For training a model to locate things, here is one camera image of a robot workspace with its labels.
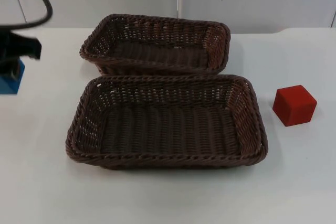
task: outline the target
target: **black cable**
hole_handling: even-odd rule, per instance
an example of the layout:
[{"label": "black cable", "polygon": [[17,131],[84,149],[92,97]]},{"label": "black cable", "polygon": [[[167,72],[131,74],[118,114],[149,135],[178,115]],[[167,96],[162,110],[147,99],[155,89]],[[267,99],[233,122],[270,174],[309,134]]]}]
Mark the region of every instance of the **black cable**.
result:
[{"label": "black cable", "polygon": [[33,21],[33,22],[16,24],[16,25],[0,25],[0,30],[17,30],[17,29],[32,28],[35,26],[42,25],[45,22],[49,21],[52,17],[53,7],[51,6],[51,3],[49,0],[42,0],[42,1],[47,8],[47,14],[43,18]]}]

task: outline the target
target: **brown wicker basket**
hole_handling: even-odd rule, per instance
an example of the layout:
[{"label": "brown wicker basket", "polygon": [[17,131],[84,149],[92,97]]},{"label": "brown wicker basket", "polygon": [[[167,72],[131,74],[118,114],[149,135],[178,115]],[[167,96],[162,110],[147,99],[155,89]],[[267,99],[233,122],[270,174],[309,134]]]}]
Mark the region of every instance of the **brown wicker basket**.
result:
[{"label": "brown wicker basket", "polygon": [[109,169],[253,165],[267,151],[255,93],[238,76],[94,79],[66,140],[70,158]]},{"label": "brown wicker basket", "polygon": [[222,23],[113,14],[79,53],[101,74],[215,74],[226,66],[229,42]]}]

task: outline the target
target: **woven bottom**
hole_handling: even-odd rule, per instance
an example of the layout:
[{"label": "woven bottom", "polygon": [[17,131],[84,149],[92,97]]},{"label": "woven bottom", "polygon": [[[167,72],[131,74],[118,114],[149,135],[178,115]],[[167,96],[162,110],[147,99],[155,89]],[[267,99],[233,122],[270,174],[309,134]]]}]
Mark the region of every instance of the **woven bottom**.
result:
[{"label": "woven bottom", "polygon": [[107,115],[101,152],[238,155],[240,144],[236,139],[231,112],[219,106],[135,106],[115,108]]},{"label": "woven bottom", "polygon": [[135,42],[120,42],[113,57],[142,60],[194,68],[208,67],[208,55],[204,48],[163,48]]}]

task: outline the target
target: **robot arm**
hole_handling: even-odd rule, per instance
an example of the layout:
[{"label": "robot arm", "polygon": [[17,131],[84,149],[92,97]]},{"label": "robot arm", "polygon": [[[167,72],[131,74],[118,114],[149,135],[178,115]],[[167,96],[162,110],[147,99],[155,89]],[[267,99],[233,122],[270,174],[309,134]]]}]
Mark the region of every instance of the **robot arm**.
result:
[{"label": "robot arm", "polygon": [[0,25],[0,94],[16,94],[24,72],[21,56],[40,59],[41,44],[36,38],[15,34],[12,30],[32,28],[48,22],[53,8],[49,0],[42,0],[47,14],[34,22]]}]

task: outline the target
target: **wicker basket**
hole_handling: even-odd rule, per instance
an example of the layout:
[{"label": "wicker basket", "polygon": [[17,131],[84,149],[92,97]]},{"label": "wicker basket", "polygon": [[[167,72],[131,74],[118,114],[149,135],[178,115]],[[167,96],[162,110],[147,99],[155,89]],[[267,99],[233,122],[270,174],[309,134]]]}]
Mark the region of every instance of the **wicker basket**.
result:
[{"label": "wicker basket", "polygon": [[66,140],[70,158],[109,169],[253,165],[267,151],[255,93],[237,76],[94,79]]},{"label": "wicker basket", "polygon": [[113,14],[80,49],[101,74],[168,75],[221,72],[230,30],[217,22]]}]

